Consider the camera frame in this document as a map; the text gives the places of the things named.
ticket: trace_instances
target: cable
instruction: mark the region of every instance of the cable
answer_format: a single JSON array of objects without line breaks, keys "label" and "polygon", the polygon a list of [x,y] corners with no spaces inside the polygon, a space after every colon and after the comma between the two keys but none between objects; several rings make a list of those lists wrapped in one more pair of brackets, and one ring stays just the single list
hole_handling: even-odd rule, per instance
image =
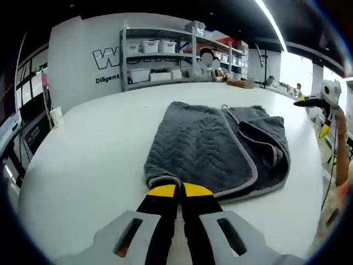
[{"label": "cable", "polygon": [[271,76],[269,60],[267,60],[267,71],[268,71],[267,76]]},{"label": "cable", "polygon": [[44,107],[45,107],[45,114],[46,114],[46,117],[48,118],[48,122],[49,122],[49,128],[50,130],[53,129],[53,126],[51,124],[51,120],[50,120],[50,112],[49,112],[49,109],[48,109],[48,105],[47,105],[47,86],[44,85],[44,80],[43,80],[43,69],[42,67],[40,68],[40,78],[41,78],[41,81],[42,81],[42,92],[43,92],[43,101],[44,101]]},{"label": "cable", "polygon": [[335,160],[335,154],[336,154],[336,136],[337,136],[337,124],[336,124],[336,129],[335,129],[335,140],[333,142],[333,156],[334,156],[334,159],[332,160],[331,177],[330,177],[329,186],[327,187],[327,191],[326,191],[326,195],[325,195],[324,201],[322,202],[322,205],[321,205],[321,211],[324,208],[325,201],[326,201],[326,198],[327,198],[327,194],[329,194],[330,186],[331,186],[331,182],[332,182],[333,167],[334,167],[334,160]]}]

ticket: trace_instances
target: white table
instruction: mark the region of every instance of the white table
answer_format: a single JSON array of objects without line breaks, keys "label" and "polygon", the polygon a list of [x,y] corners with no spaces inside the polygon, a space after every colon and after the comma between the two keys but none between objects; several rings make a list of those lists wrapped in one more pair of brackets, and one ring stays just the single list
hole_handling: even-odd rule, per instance
[{"label": "white table", "polygon": [[278,93],[278,94],[283,95],[283,96],[285,96],[287,98],[291,98],[293,100],[297,100],[298,99],[296,96],[290,95],[287,91],[280,90],[280,88],[285,88],[285,87],[282,87],[282,86],[279,86],[279,87],[266,86],[265,87],[266,90]]},{"label": "white table", "polygon": [[[259,104],[284,117],[292,160],[284,188],[223,208],[257,227],[273,249],[304,257],[323,192],[320,152],[305,109],[265,89],[223,83],[145,88],[71,109],[64,126],[53,129],[37,150],[20,192],[19,215],[37,245],[50,259],[78,253],[99,229],[139,206],[147,191],[143,165],[174,100],[211,107]],[[191,264],[180,229],[177,225],[168,264]]]}]

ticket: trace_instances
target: box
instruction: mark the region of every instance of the box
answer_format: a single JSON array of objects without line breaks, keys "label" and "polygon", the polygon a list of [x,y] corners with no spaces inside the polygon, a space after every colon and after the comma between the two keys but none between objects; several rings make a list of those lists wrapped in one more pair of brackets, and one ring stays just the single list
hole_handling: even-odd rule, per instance
[{"label": "box", "polygon": [[242,75],[240,73],[234,73],[231,80],[240,81],[242,79]]},{"label": "box", "polygon": [[140,45],[139,44],[128,44],[127,45],[127,54],[133,55],[138,54],[140,52]]},{"label": "box", "polygon": [[208,30],[205,30],[204,37],[207,39],[213,40],[213,33]]},{"label": "box", "polygon": [[222,54],[222,62],[228,62],[228,54]]},{"label": "box", "polygon": [[145,40],[143,41],[143,53],[144,54],[153,54],[158,52],[158,43],[159,40]]},{"label": "box", "polygon": [[174,54],[175,53],[175,45],[176,43],[172,43],[170,41],[162,41],[159,43],[159,52],[164,54]]},{"label": "box", "polygon": [[241,66],[241,67],[245,66],[245,63],[242,60],[240,60],[240,59],[239,59],[239,66]]},{"label": "box", "polygon": [[130,70],[132,83],[149,81],[149,69],[139,68]]},{"label": "box", "polygon": [[232,56],[232,65],[238,65],[238,58]]},{"label": "box", "polygon": [[172,74],[172,79],[173,80],[178,80],[178,79],[182,78],[180,69],[171,70],[170,73]]},{"label": "box", "polygon": [[151,73],[151,81],[171,80],[172,73]]},{"label": "box", "polygon": [[249,45],[243,40],[238,40],[236,42],[235,48],[244,52],[245,56],[249,54]]},{"label": "box", "polygon": [[234,87],[242,87],[242,88],[255,88],[255,83],[248,81],[233,81],[228,80],[227,84]]}]

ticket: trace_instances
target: gray towel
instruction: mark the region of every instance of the gray towel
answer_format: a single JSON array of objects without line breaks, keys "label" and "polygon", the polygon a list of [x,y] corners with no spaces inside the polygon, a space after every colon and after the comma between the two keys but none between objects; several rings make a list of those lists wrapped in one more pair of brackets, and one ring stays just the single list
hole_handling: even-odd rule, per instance
[{"label": "gray towel", "polygon": [[282,117],[261,106],[210,108],[173,102],[145,163],[146,183],[197,184],[221,200],[240,200],[281,188],[290,169]]}]

